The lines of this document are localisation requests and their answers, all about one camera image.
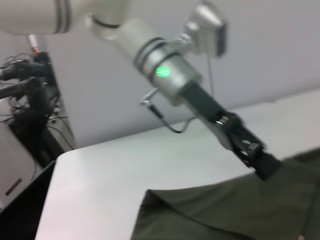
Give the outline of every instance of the white table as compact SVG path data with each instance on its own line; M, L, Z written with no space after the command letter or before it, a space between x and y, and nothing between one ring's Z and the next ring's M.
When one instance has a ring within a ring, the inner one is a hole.
M283 158L320 146L319 103L316 90L236 112ZM71 151L57 161L36 240L128 240L147 189L209 185L247 173L198 120L183 135L160 128Z

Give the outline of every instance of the gray wall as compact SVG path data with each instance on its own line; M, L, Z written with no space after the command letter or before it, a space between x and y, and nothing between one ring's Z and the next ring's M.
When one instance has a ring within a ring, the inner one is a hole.
M320 86L320 2L317 0L215 0L230 22L228 54L213 62L215 98L227 108L272 101ZM180 33L198 0L133 0L139 17L160 35ZM48 47L79 147L160 126L138 105L150 88L112 45L95 39L82 22L50 36ZM188 59L204 75L205 56ZM155 101L171 123L190 116L184 107Z

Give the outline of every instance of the robotic arm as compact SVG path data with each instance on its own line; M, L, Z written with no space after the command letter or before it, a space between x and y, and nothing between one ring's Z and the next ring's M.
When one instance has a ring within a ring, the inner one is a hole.
M86 25L103 41L113 42L134 67L173 106L186 104L220 143L263 180L281 167L265 152L234 113L204 91L201 74L183 57L187 51L220 57L226 50L227 24L218 9L203 0L185 25L179 44L168 42L140 19L125 21L129 0L2 0L0 30L10 34L66 33L86 15Z

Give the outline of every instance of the dark green cloth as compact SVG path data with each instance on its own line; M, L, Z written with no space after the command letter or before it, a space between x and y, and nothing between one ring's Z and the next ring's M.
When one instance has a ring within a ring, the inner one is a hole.
M255 174L178 190L148 190L132 240L320 240L320 149Z

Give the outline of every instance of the green led light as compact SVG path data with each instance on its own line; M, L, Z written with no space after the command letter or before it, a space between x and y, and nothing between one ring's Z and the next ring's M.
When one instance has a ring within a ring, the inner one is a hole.
M158 77L168 77L170 74L170 69L165 66L160 66L156 69L155 73Z

